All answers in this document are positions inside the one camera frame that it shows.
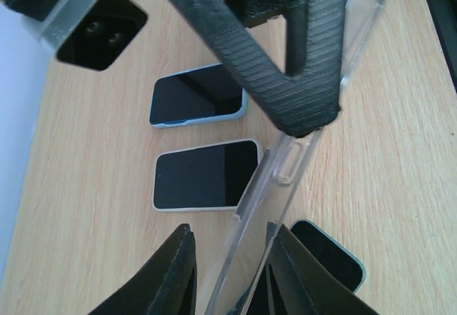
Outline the teal phone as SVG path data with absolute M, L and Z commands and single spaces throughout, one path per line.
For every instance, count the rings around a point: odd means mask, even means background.
M 290 230 L 332 277 L 353 293 L 359 289 L 365 280 L 366 271 L 351 252 L 308 220 L 296 221 Z M 279 296 L 279 292 L 272 269 L 265 266 L 247 313 L 285 314 L 285 306 L 279 298 L 273 300 L 274 309 L 269 308 L 270 295 Z

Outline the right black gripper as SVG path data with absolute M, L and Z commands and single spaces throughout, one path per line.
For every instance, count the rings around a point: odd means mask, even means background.
M 169 1 L 278 129 L 304 137 L 336 119 L 346 0 Z M 280 103 L 286 117 L 273 95 L 286 79 L 245 30 L 281 15 L 291 82 Z

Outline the clear magsafe phone case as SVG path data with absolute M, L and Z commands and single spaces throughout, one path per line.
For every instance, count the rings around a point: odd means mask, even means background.
M 198 304 L 206 314 L 247 314 L 272 241 L 320 138 L 321 131 L 302 139 L 279 134 L 263 154 L 201 288 Z

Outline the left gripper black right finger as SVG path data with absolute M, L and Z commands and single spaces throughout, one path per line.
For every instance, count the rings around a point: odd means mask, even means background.
M 267 259 L 271 314 L 375 314 L 282 225 Z

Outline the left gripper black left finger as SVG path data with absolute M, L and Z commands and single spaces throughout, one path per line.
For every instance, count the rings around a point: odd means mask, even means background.
M 180 224 L 151 258 L 92 314 L 195 314 L 196 241 Z

